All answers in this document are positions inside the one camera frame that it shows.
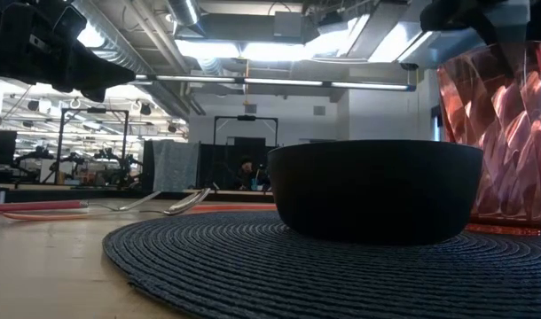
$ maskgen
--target pink glass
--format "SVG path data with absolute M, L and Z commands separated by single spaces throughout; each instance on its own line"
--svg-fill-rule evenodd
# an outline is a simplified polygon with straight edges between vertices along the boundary
M 469 51 L 441 65 L 438 81 L 446 140 L 483 149 L 467 230 L 540 235 L 541 43 Z

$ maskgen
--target table surface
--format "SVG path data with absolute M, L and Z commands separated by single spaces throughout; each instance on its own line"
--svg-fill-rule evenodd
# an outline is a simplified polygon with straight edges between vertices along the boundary
M 154 200 L 143 207 L 161 210 L 173 203 Z M 0 215 L 0 318 L 186 318 L 130 288 L 102 252 L 108 232 L 152 218 L 161 215 L 64 222 L 16 222 Z

